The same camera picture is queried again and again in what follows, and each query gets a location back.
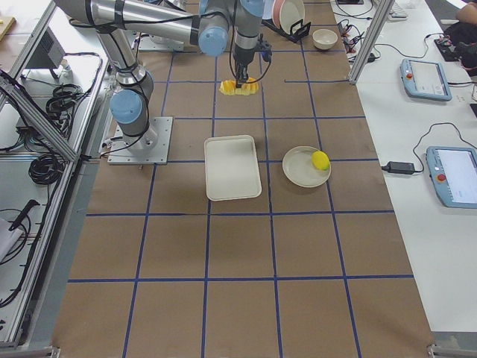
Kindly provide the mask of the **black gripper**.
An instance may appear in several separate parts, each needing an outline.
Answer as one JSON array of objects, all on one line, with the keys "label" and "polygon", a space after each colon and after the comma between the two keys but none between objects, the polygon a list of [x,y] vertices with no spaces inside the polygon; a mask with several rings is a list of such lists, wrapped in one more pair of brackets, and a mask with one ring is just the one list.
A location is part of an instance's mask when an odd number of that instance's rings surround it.
[{"label": "black gripper", "polygon": [[233,40],[233,59],[236,75],[236,88],[242,88],[247,83],[247,68],[253,61],[259,36],[246,37],[236,35]]}]

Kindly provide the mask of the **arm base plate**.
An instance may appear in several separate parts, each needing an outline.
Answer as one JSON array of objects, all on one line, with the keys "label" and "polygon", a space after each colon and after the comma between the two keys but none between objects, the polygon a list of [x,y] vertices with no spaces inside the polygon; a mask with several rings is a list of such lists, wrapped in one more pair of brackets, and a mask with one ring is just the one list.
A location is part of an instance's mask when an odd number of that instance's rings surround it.
[{"label": "arm base plate", "polygon": [[166,165],[170,147],[173,117],[153,117],[150,119],[148,131],[131,147],[135,139],[124,136],[119,125],[116,125],[115,136],[120,139],[112,141],[107,162],[111,165]]}]

